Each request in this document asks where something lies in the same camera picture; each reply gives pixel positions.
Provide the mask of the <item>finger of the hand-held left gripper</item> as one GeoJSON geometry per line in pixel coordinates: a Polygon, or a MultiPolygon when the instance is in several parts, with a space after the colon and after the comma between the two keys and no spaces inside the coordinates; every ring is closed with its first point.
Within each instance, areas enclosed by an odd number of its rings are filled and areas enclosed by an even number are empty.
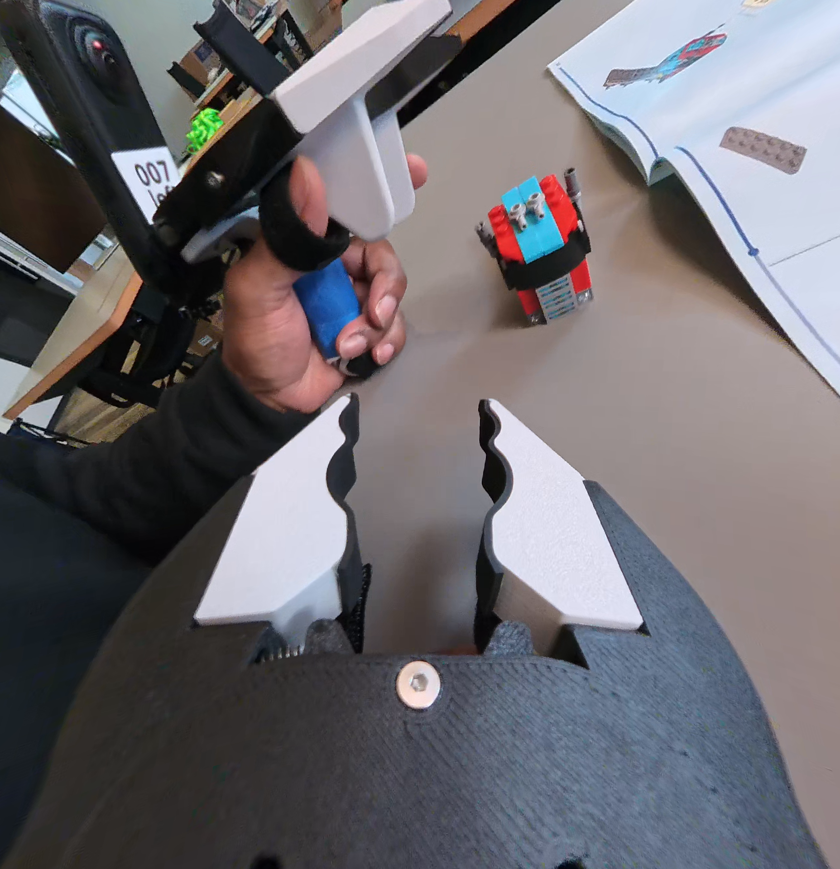
{"type": "Polygon", "coordinates": [[[461,49],[459,36],[427,36],[366,94],[374,143],[382,158],[394,212],[412,212],[414,209],[414,185],[397,112],[451,63],[461,49]]]}
{"type": "Polygon", "coordinates": [[[382,240],[412,212],[394,212],[374,143],[366,94],[451,12],[447,1],[379,5],[272,92],[302,139],[327,194],[329,215],[367,242],[382,240]]]}

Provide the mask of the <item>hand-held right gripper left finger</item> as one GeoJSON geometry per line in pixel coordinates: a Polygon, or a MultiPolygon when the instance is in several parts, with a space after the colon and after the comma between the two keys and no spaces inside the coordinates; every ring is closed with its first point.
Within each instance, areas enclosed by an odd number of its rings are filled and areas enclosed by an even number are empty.
{"type": "Polygon", "coordinates": [[[370,570],[347,495],[356,482],[359,400],[335,400],[254,473],[205,588],[197,625],[267,623],[285,651],[317,620],[364,641],[370,570]]]}

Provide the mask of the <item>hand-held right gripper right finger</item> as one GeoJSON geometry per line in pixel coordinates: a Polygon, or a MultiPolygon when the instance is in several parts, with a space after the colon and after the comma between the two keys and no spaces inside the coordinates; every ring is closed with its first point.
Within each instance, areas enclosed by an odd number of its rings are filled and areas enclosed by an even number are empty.
{"type": "Polygon", "coordinates": [[[546,657],[565,629],[636,632],[643,615],[586,479],[499,401],[481,400],[478,412],[491,507],[475,568],[477,648],[506,621],[525,625],[546,657]]]}

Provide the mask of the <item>grey desk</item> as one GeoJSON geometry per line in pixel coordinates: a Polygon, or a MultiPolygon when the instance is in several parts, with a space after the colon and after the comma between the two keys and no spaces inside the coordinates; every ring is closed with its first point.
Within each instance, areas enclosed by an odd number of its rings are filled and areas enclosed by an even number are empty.
{"type": "Polygon", "coordinates": [[[478,402],[497,399],[599,482],[712,610],[840,867],[840,399],[679,182],[648,187],[547,74],[623,6],[557,4],[403,130],[429,180],[391,236],[407,346],[357,389],[365,646],[470,641],[490,505],[478,402]],[[569,167],[595,298],[529,328],[474,226],[511,185],[569,167]]]}

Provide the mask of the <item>wooden desk with orange edge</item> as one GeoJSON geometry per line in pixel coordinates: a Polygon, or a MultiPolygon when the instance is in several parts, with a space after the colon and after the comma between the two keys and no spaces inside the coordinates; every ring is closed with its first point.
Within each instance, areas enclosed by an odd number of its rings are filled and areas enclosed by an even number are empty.
{"type": "Polygon", "coordinates": [[[23,376],[1,418],[15,420],[42,401],[72,392],[84,365],[124,324],[143,287],[122,246],[82,286],[23,376]]]}

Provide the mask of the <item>person's left hand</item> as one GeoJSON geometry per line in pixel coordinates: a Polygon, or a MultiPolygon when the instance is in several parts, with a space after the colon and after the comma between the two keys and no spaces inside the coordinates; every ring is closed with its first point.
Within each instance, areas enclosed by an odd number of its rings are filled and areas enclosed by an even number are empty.
{"type": "MultiPolygon", "coordinates": [[[[340,332],[337,350],[351,361],[369,353],[377,366],[404,349],[400,306],[408,280],[389,241],[354,237],[341,257],[361,304],[360,316],[340,332]]],[[[294,291],[299,274],[285,267],[259,238],[230,267],[224,284],[221,358],[240,384],[262,404],[312,414],[345,383],[313,341],[294,291]]]]}

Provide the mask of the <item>dark computer monitor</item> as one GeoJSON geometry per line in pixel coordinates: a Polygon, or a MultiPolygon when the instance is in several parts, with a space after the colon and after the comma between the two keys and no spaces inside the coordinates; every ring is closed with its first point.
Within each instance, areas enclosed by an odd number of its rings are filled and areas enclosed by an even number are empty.
{"type": "Polygon", "coordinates": [[[64,273],[107,222],[79,170],[0,105],[0,232],[64,273]]]}

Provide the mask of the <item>bright green plastic object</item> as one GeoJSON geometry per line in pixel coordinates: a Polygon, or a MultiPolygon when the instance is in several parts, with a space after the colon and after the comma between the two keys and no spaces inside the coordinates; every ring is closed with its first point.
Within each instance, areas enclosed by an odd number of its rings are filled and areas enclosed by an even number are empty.
{"type": "Polygon", "coordinates": [[[187,153],[189,155],[199,153],[224,125],[225,123],[216,109],[206,107],[198,111],[191,119],[185,136],[187,153]]]}

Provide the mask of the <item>red and blue brick truck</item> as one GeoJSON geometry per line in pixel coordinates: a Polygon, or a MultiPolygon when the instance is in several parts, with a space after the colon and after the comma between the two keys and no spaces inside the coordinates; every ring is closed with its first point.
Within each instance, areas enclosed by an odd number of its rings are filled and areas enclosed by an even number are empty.
{"type": "Polygon", "coordinates": [[[593,300],[591,244],[574,168],[513,187],[475,233],[529,325],[559,320],[593,300]]]}

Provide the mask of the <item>black office chair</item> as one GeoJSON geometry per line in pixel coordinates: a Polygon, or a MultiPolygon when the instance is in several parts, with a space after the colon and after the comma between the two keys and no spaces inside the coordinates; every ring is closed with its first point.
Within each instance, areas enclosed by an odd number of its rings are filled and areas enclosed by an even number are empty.
{"type": "Polygon", "coordinates": [[[118,330],[77,366],[75,386],[121,409],[155,409],[185,360],[196,310],[143,285],[118,330]]]}

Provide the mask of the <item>person's dark clothing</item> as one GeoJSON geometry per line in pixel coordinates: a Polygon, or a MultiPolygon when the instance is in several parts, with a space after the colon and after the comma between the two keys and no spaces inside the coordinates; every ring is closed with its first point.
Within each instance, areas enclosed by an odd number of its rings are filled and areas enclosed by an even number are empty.
{"type": "Polygon", "coordinates": [[[0,863],[104,636],[211,506],[0,434],[0,863]]]}

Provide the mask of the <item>brick instruction booklet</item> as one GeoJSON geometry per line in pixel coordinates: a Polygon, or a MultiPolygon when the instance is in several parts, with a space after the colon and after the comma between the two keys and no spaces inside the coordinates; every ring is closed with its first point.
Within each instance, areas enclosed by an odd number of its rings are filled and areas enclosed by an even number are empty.
{"type": "Polygon", "coordinates": [[[547,69],[840,397],[840,1],[632,2],[547,69]]]}

